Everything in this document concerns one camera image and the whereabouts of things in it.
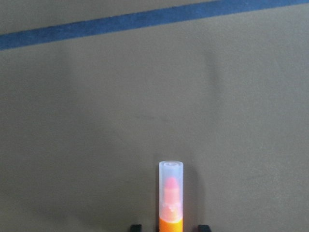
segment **blue stripe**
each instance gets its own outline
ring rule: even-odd
[[[0,35],[0,50],[302,3],[309,3],[309,0],[202,2],[4,34]]]

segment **highlighter pen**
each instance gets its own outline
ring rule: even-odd
[[[159,163],[159,232],[183,232],[183,163]]]

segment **clear plastic cap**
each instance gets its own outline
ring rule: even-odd
[[[183,218],[183,163],[159,163],[159,216],[167,222]]]

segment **black object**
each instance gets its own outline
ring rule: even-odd
[[[211,232],[211,228],[208,225],[198,225],[198,232]],[[130,232],[141,232],[141,225],[132,225]]]

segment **blue line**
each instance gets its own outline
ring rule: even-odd
[[[0,35],[0,50],[302,3],[309,0],[218,0],[124,14]]]

